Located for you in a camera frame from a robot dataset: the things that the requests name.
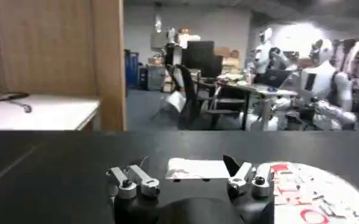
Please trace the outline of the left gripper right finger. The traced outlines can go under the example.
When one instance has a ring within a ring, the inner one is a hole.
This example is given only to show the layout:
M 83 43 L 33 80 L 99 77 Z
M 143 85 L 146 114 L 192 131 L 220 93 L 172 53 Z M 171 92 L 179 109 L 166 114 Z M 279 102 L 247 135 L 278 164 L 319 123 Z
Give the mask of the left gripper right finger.
M 237 198 L 250 193 L 254 198 L 267 198 L 271 193 L 271 166 L 263 163 L 258 166 L 249 162 L 239 165 L 231 156 L 223 156 L 229 172 L 227 191 L 229 198 Z

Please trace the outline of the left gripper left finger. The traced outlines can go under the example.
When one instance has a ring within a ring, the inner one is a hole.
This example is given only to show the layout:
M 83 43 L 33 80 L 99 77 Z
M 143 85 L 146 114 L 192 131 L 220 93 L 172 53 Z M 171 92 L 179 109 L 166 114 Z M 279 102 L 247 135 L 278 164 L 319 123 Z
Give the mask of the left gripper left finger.
M 109 168 L 105 172 L 108 196 L 131 200 L 140 192 L 147 198 L 157 198 L 160 194 L 160 182 L 145 172 L 148 159 L 145 156 L 132 161 L 128 166 Z

